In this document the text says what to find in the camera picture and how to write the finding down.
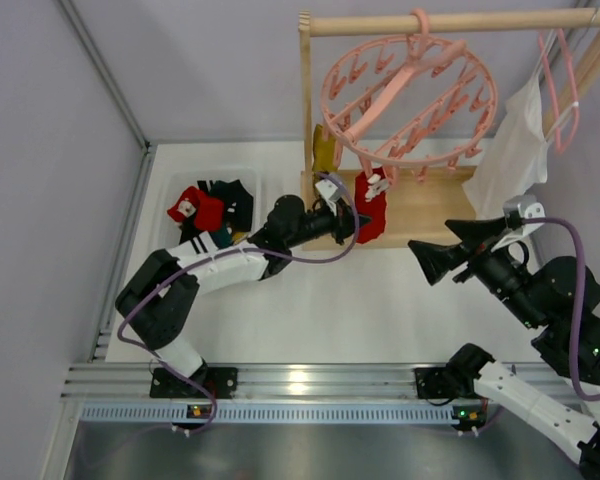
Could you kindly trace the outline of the red sock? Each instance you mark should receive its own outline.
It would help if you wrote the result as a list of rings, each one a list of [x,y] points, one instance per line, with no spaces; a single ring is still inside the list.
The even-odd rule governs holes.
[[[355,178],[355,205],[358,214],[369,217],[371,221],[360,227],[357,238],[358,244],[366,244],[380,237],[386,227],[386,193],[381,192],[370,201],[367,201],[365,195],[368,187],[367,177],[364,172],[361,172]]]
[[[223,225],[224,203],[204,191],[190,186],[167,211],[167,215],[178,225],[192,219],[201,231],[214,232]]]

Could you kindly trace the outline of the mustard yellow sock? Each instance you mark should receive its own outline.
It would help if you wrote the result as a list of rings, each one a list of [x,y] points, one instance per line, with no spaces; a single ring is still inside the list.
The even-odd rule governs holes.
[[[335,138],[321,124],[317,124],[313,132],[313,166],[314,172],[333,172],[335,155]]]

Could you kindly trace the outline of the teal green sock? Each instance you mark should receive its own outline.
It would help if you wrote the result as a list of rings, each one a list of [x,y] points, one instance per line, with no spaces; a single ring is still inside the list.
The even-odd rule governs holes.
[[[226,225],[214,231],[212,238],[219,249],[228,248],[233,245],[232,233]]]

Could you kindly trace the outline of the black striped sock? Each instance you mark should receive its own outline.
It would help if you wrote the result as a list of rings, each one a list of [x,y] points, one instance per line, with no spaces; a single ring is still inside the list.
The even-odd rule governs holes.
[[[254,214],[254,196],[245,188],[240,180],[232,181],[198,181],[192,185],[224,203],[223,225],[226,225],[233,238],[233,245],[242,240],[252,228]],[[193,220],[189,219],[179,225],[180,243],[191,240],[202,232],[197,229]]]

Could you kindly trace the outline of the white striped sock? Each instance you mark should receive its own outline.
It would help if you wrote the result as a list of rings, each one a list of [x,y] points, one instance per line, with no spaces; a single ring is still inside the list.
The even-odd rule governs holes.
[[[209,232],[202,232],[178,246],[180,256],[206,255],[218,250],[219,247]]]

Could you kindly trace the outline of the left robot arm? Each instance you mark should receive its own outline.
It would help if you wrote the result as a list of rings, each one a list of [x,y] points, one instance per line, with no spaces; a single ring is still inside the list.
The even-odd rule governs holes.
[[[197,296],[236,284],[269,279],[291,263],[291,249],[329,235],[342,245],[371,222],[339,199],[307,210],[296,195],[280,197],[257,232],[242,243],[202,252],[193,243],[152,252],[115,300],[138,344],[165,364],[171,375],[191,386],[208,372],[203,357],[183,336]]]

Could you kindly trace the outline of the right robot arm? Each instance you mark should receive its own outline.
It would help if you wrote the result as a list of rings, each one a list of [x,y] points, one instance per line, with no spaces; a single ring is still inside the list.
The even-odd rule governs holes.
[[[482,397],[495,402],[543,434],[573,462],[585,479],[600,479],[600,284],[584,260],[575,228],[560,220],[572,236],[573,256],[556,257],[536,273],[509,252],[509,243],[542,218],[518,214],[480,221],[448,220],[455,245],[411,240],[427,282],[438,283],[455,271],[454,282],[475,278],[527,329],[540,358],[571,384],[588,413],[555,401],[517,377],[483,348],[467,343],[443,367],[440,376],[451,399]]]

